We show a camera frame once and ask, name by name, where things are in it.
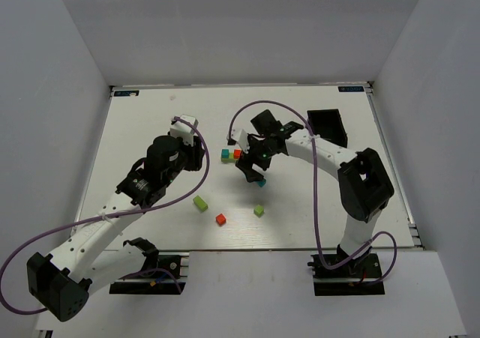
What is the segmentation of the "black plastic bin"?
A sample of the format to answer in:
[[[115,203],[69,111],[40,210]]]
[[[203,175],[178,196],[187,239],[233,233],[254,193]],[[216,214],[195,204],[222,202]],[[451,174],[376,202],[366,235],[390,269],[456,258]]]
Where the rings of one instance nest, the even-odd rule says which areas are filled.
[[[307,119],[316,135],[340,147],[348,146],[347,132],[338,109],[308,110]]]

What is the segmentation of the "left blue table label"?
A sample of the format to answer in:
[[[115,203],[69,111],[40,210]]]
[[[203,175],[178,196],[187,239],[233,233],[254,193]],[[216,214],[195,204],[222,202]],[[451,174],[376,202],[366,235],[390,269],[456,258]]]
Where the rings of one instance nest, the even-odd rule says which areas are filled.
[[[114,97],[136,97],[140,94],[139,90],[121,90],[121,91],[114,91]]]

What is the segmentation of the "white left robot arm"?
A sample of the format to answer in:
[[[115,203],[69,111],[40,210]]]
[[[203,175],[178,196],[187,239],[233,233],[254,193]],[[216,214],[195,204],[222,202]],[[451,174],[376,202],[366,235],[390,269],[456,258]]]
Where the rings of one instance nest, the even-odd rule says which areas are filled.
[[[132,223],[158,206],[182,172],[198,172],[208,160],[204,139],[172,133],[153,140],[93,220],[79,223],[76,233],[46,255],[26,263],[28,290],[60,322],[72,319],[89,296],[112,281],[132,274],[155,273],[158,249],[144,238],[126,240],[111,259],[107,246]]]

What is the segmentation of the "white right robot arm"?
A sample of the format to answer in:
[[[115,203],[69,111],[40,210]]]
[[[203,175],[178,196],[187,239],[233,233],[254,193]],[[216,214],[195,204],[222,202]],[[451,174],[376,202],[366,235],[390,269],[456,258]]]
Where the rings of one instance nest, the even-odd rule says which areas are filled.
[[[327,262],[320,253],[314,267],[354,274],[369,256],[378,217],[395,192],[378,153],[371,148],[356,152],[336,145],[314,134],[308,123],[282,124],[268,109],[251,123],[255,133],[230,127],[227,134],[229,145],[241,149],[235,165],[247,182],[265,183],[263,172],[277,154],[310,163],[315,172],[324,171],[337,181],[346,212],[343,237],[335,260]]]

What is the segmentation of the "red cube block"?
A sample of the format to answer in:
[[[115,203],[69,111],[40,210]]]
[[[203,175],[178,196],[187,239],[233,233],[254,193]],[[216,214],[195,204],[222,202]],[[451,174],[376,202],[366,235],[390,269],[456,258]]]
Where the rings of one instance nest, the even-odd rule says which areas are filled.
[[[242,155],[242,151],[240,149],[236,149],[233,152],[233,159],[237,160],[240,158],[241,155]]]
[[[227,222],[227,219],[223,214],[217,215],[215,220],[219,226],[223,226]]]

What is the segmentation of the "small green cube block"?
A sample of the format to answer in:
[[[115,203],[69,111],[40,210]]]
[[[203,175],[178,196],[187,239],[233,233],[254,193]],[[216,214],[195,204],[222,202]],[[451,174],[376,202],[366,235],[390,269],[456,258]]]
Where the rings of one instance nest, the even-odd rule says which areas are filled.
[[[264,210],[264,207],[263,207],[263,206],[257,205],[257,206],[253,209],[253,212],[254,212],[254,214],[255,214],[257,217],[261,217],[262,215],[264,215],[265,210]]]

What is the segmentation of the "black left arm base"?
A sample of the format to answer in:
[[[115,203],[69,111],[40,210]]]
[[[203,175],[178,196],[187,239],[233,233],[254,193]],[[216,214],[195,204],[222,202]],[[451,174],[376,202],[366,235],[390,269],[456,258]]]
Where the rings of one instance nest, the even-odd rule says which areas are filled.
[[[110,295],[180,295],[188,278],[187,253],[160,254],[146,273],[116,280],[109,285]]]

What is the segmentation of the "long green arch block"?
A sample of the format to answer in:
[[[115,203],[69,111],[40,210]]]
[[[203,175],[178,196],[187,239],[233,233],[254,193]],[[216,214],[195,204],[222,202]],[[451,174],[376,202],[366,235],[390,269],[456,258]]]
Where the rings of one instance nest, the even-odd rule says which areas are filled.
[[[220,161],[221,161],[222,163],[235,163],[235,162],[236,162],[236,159],[235,159],[233,156],[231,156],[231,157],[222,157],[222,158],[220,159]]]

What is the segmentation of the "blue table label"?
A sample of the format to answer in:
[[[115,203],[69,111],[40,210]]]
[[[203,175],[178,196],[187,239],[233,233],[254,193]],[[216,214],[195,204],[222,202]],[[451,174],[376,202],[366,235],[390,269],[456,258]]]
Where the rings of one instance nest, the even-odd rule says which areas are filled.
[[[342,86],[338,86],[338,91],[339,92],[343,92],[343,93],[346,93],[346,92],[364,92],[365,91],[365,88],[363,86],[360,86],[360,85],[342,85]]]
[[[136,97],[140,94],[139,90],[121,90],[121,91],[114,91],[114,97]]]

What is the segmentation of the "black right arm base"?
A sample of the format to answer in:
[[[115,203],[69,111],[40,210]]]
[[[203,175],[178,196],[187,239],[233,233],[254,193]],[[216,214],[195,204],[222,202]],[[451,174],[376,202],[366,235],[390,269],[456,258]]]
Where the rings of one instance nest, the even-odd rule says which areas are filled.
[[[307,266],[313,274],[313,290],[317,297],[385,294],[383,282],[374,284],[383,275],[376,253],[370,253],[358,264],[349,262],[335,270],[326,269],[316,254],[311,256]]]

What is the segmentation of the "right blue table label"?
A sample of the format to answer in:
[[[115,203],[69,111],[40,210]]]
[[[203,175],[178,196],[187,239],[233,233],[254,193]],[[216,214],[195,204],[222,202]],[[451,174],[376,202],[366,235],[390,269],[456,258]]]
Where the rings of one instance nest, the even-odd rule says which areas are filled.
[[[365,88],[363,86],[360,86],[360,85],[342,85],[342,86],[338,86],[338,91],[339,92],[343,92],[343,93],[346,93],[346,92],[364,92],[365,91]]]

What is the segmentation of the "green rectangular block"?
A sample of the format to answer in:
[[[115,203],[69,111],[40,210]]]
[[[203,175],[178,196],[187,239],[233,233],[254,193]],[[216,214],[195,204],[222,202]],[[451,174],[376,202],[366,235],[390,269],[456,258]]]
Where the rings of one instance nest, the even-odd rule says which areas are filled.
[[[207,202],[200,196],[195,196],[193,198],[193,203],[200,212],[204,212],[209,208]]]

